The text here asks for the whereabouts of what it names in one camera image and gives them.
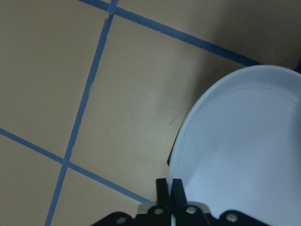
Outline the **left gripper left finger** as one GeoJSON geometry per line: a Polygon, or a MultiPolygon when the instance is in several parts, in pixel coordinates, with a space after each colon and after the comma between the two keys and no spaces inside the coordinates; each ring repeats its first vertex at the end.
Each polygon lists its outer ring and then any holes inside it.
{"type": "Polygon", "coordinates": [[[167,180],[165,178],[156,179],[157,205],[169,209],[170,197],[167,180]]]}

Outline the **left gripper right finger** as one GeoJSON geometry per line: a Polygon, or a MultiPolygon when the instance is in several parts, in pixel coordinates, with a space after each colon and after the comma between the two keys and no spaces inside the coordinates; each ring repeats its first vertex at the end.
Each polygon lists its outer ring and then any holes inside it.
{"type": "Polygon", "coordinates": [[[170,205],[172,210],[180,210],[187,205],[187,199],[181,179],[173,179],[172,181],[170,205]]]}

